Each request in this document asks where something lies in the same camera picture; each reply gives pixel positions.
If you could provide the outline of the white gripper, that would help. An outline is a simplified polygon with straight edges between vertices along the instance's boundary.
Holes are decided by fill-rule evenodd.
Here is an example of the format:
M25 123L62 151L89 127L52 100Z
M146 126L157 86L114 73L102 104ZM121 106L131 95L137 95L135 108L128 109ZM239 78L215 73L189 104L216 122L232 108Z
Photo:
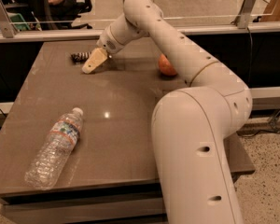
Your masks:
M121 51L126 45L126 38L126 31L122 26L111 24L105 28L97 41L99 48L95 48L91 52L90 57L82 66L82 72L90 74L107 60L108 54L116 54Z

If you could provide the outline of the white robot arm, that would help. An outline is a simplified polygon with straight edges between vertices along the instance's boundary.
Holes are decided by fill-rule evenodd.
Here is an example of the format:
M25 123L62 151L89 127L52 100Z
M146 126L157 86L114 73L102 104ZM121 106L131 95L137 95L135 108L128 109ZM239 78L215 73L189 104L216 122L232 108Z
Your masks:
M244 126L250 89L230 68L167 23L151 0L124 0L82 70L149 35L184 79L151 120L152 143L169 224L244 224L224 140Z

